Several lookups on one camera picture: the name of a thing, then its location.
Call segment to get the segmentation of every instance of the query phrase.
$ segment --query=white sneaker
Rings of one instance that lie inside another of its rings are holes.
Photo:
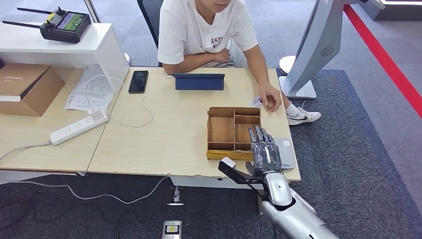
[[[298,125],[301,123],[314,122],[315,120],[321,118],[320,112],[307,112],[304,109],[297,107],[301,112],[299,115],[292,117],[287,115],[287,122],[289,125]]]

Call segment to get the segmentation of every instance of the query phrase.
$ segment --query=sock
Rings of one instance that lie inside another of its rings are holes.
[[[299,116],[300,113],[300,110],[298,110],[298,108],[296,108],[296,106],[293,105],[293,103],[290,101],[290,105],[286,109],[286,114],[292,118],[295,118]]]

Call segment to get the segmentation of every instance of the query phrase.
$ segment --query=white shelf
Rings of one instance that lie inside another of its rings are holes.
[[[40,25],[40,22],[29,23]],[[92,53],[96,51],[111,28],[111,23],[92,23],[77,44],[42,38],[36,28],[0,22],[0,52]]]
[[[111,23],[91,23],[76,44],[46,40],[39,29],[31,27],[0,23],[0,32],[0,59],[5,63],[46,64],[55,68],[98,64],[105,76],[122,81],[129,71]],[[108,81],[115,92],[120,90],[120,82]]]

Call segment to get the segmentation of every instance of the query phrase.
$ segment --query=desk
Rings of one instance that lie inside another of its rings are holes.
[[[83,111],[65,111],[70,92],[83,69],[56,69],[66,84],[42,117],[0,115],[0,155],[26,144],[44,143],[50,133],[87,116]],[[0,162],[0,170],[41,172],[86,172],[105,125],[58,146],[30,148]]]
[[[132,72],[148,70],[145,94],[129,94]],[[279,88],[274,69],[269,69],[271,84]],[[224,91],[176,91],[175,80],[163,77],[163,68],[131,68],[107,123],[89,172],[175,175],[180,186],[238,188],[217,166],[219,160],[207,160],[207,111],[210,107],[250,107],[258,95],[258,85],[246,69],[199,68],[193,73],[225,73]],[[154,114],[141,105],[142,98]],[[274,138],[291,139],[284,110],[261,110],[261,125]],[[244,161],[237,169],[247,172]],[[299,169],[285,171],[289,181],[300,180]]]

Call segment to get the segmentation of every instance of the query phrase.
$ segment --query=white cable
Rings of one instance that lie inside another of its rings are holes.
[[[95,197],[90,197],[90,198],[83,198],[83,197],[81,197],[81,196],[78,196],[73,190],[72,190],[72,188],[69,186],[69,185],[67,185],[67,184],[63,184],[63,185],[48,185],[48,184],[43,184],[43,183],[37,183],[37,182],[32,182],[32,181],[14,181],[14,180],[7,180],[7,179],[2,179],[2,178],[0,178],[0,180],[2,180],[2,181],[4,181],[4,182],[7,182],[7,183],[29,183],[29,184],[35,184],[35,185],[39,185],[39,186],[43,186],[43,187],[48,187],[48,188],[63,188],[63,187],[66,187],[66,188],[68,188],[69,190],[70,190],[70,192],[73,194],[73,196],[75,196],[75,197],[77,197],[77,198],[79,198],[79,199],[82,199],[82,200],[91,200],[91,199],[95,199],[95,198],[100,198],[100,197],[112,197],[112,198],[114,198],[114,199],[117,199],[117,200],[119,200],[121,203],[124,203],[124,204],[132,204],[132,203],[135,203],[135,202],[137,202],[137,201],[139,201],[139,200],[141,200],[141,199],[144,199],[144,198],[147,198],[147,197],[149,197],[157,188],[158,188],[158,186],[161,184],[161,182],[164,180],[164,179],[166,179],[166,178],[170,178],[170,176],[166,176],[166,177],[164,177],[164,178],[162,178],[161,180],[160,180],[160,182],[158,182],[157,183],[157,185],[155,186],[155,188],[149,193],[149,194],[147,194],[146,196],[143,196],[143,197],[140,197],[140,198],[138,198],[138,199],[135,199],[135,200],[133,200],[133,201],[130,201],[130,202],[126,202],[126,201],[123,201],[122,199],[120,199],[120,198],[118,198],[118,197],[116,197],[116,196],[114,196],[114,195],[111,195],[111,194],[102,194],[102,195],[98,195],[98,196],[95,196]]]
[[[92,81],[93,79],[95,79],[95,78],[97,78],[97,77],[99,77],[99,76],[103,76],[103,77],[106,77],[106,78],[111,78],[111,79],[118,80],[118,81],[120,82],[121,86],[122,86],[122,87],[124,86],[123,81],[121,81],[121,80],[120,80],[120,79],[118,79],[118,78],[115,78],[115,77],[110,77],[110,76],[105,76],[105,75],[96,75],[96,76],[92,77],[91,79],[89,79],[88,81],[86,81],[86,82],[85,82],[84,87],[83,87],[84,91],[86,91],[85,87],[87,86],[87,84],[88,84],[90,81]],[[84,96],[85,96],[85,98],[86,98],[86,99],[87,99],[87,101],[88,101],[88,105],[89,105],[89,107],[90,107],[90,108],[92,108],[91,103],[90,103],[90,100],[88,100],[87,94],[84,94]]]
[[[16,152],[16,151],[19,151],[19,150],[22,150],[22,149],[27,149],[27,148],[43,147],[43,146],[47,146],[47,145],[52,145],[52,143],[51,143],[50,141],[48,141],[47,143],[40,143],[40,144],[28,144],[28,145],[24,145],[24,146],[21,146],[21,147],[15,148],[15,149],[13,149],[13,150],[11,150],[11,151],[9,151],[9,152],[7,152],[7,153],[3,154],[3,155],[0,157],[0,162],[1,162],[4,158],[6,158],[9,154],[14,153],[14,152]]]
[[[147,125],[147,124],[149,124],[153,119],[154,119],[154,114],[152,113],[152,111],[146,106],[146,105],[144,105],[144,99],[145,99],[145,97],[146,96],[144,96],[143,98],[142,98],[142,100],[141,100],[141,105],[142,106],[144,106],[147,110],[148,110],[148,112],[151,114],[151,118],[146,122],[146,123],[144,123],[144,124],[141,124],[141,125],[132,125],[132,124],[128,124],[128,123],[123,123],[122,121],[120,121],[123,125],[125,125],[125,126],[129,126],[129,127],[133,127],[133,128],[141,128],[141,127],[143,127],[143,126],[145,126],[145,125]]]
[[[94,77],[92,77],[91,79],[89,79],[85,84],[84,84],[84,87],[83,87],[83,89],[84,89],[84,91],[86,90],[85,89],[85,87],[87,86],[87,84],[91,81],[91,80],[93,80],[93,79],[95,79],[96,77],[99,77],[99,76],[104,76],[104,77],[108,77],[108,76],[105,76],[105,75],[96,75],[96,76],[94,76]],[[118,79],[118,78],[114,78],[114,77],[108,77],[108,78],[112,78],[112,79],[116,79],[116,80],[118,80],[120,83],[121,83],[121,85],[122,86],[124,86],[124,84],[123,84],[123,81],[121,81],[120,79]],[[88,101],[88,105],[90,106],[90,108],[92,108],[92,106],[91,106],[91,103],[90,103],[90,100],[88,100],[88,97],[87,97],[87,95],[86,94],[84,94],[84,96],[85,96],[85,98],[87,99],[87,101]],[[145,99],[145,96],[142,98],[142,100],[141,100],[141,104],[142,104],[142,106],[144,106],[147,110],[148,110],[148,112],[151,114],[151,119],[149,120],[149,121],[147,121],[146,123],[144,123],[144,124],[142,124],[142,125],[132,125],[132,124],[128,124],[128,123],[123,123],[122,121],[120,121],[123,125],[125,125],[125,126],[129,126],[129,127],[134,127],[134,128],[140,128],[140,127],[143,127],[143,126],[145,126],[145,125],[147,125],[147,124],[149,124],[153,119],[154,119],[154,114],[152,113],[152,111],[146,106],[146,105],[144,105],[144,99]]]

